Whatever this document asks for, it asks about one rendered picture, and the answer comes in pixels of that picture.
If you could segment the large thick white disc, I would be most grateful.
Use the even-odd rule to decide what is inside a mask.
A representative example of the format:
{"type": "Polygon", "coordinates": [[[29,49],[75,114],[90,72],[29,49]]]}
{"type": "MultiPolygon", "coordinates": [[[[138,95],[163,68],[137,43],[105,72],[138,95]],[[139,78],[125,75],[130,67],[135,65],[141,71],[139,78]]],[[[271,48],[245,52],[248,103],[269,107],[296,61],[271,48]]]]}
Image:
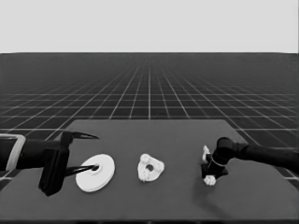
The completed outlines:
{"type": "Polygon", "coordinates": [[[107,154],[92,156],[82,165],[96,167],[76,174],[76,183],[85,192],[95,192],[103,188],[111,180],[116,170],[114,160],[107,154]]]}

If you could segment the small white T-shaped piece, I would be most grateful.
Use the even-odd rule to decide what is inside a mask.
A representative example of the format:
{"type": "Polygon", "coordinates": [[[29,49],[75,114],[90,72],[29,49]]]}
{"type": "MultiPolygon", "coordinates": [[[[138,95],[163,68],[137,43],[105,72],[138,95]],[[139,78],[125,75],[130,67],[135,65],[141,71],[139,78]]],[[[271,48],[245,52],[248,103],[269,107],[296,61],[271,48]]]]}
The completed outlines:
{"type": "Polygon", "coordinates": [[[203,155],[202,155],[202,160],[203,161],[210,161],[211,158],[211,153],[209,151],[209,148],[207,146],[203,147],[203,155]]]}

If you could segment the white round carrier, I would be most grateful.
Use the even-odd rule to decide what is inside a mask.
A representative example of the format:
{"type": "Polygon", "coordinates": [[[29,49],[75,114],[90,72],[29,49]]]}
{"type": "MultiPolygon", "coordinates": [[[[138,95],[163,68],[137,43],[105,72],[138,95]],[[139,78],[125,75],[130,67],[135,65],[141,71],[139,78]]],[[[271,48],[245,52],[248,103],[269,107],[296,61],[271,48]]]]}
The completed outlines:
{"type": "Polygon", "coordinates": [[[155,181],[161,174],[162,172],[156,172],[154,169],[154,164],[155,162],[158,161],[156,158],[151,157],[151,161],[148,164],[142,163],[139,161],[137,165],[137,174],[142,173],[144,171],[150,172],[150,181],[155,181]]]}

